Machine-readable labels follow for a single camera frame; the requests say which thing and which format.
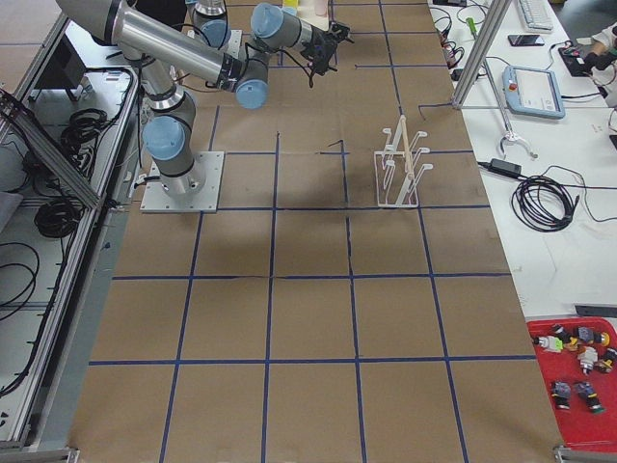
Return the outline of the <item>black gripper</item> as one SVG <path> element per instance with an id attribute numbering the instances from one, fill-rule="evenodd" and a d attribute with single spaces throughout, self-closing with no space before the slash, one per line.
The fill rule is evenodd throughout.
<path id="1" fill-rule="evenodd" d="M 337 72 L 331 60 L 343 41 L 354 42 L 351 28 L 344 23 L 331 21 L 327 31 L 311 27 L 310 38 L 301 39 L 301 55 L 308 60 L 310 77 L 315 74 L 324 76 L 329 71 Z"/>

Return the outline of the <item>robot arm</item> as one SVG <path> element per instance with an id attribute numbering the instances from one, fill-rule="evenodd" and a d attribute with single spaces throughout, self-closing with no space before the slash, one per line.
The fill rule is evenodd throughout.
<path id="1" fill-rule="evenodd" d="M 152 112 L 142 143 L 170 197 L 203 189 L 207 174 L 190 148 L 196 103 L 172 75 L 193 74 L 232 92 L 247 109 L 268 95 L 265 55 L 228 52 L 231 29 L 224 1 L 61 1 L 62 12 L 93 38 L 114 45 L 138 72 Z"/>
<path id="2" fill-rule="evenodd" d="M 187 8 L 195 33 L 206 45 L 222 51 L 232 49 L 232 29 L 224 1 L 189 1 Z M 338 45 L 351 40 L 350 28 L 343 23 L 331 21 L 323 30 L 288 8 L 269 3 L 255 7 L 251 34 L 252 39 L 240 51 L 241 57 L 250 59 L 256 53 L 274 54 L 286 48 L 294 49 L 307 61 L 304 71 L 309 77 L 335 70 L 331 60 Z"/>

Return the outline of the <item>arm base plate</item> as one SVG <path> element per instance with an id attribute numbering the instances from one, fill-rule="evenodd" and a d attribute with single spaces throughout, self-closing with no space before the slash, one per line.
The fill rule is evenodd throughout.
<path id="1" fill-rule="evenodd" d="M 155 161 L 149 175 L 158 179 L 146 184 L 141 201 L 144 213 L 216 213 L 224 170 L 223 151 L 197 151 L 194 165 L 183 177 L 160 173 Z"/>

